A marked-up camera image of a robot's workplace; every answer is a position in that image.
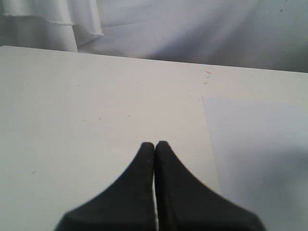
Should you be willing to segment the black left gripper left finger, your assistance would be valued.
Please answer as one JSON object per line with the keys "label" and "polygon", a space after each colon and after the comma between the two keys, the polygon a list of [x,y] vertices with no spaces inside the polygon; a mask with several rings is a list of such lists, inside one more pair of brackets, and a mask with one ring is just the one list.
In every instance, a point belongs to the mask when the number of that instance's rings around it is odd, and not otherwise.
{"label": "black left gripper left finger", "polygon": [[57,231],[153,231],[154,145],[143,142],[121,176],[102,193],[67,212]]}

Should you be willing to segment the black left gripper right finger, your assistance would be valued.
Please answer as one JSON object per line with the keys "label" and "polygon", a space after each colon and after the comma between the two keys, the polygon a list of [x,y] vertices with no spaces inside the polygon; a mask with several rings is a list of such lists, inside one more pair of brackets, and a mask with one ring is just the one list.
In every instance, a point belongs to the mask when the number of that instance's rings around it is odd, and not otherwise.
{"label": "black left gripper right finger", "polygon": [[154,154],[154,184],[161,231],[264,231],[254,213],[199,181],[166,141]]}

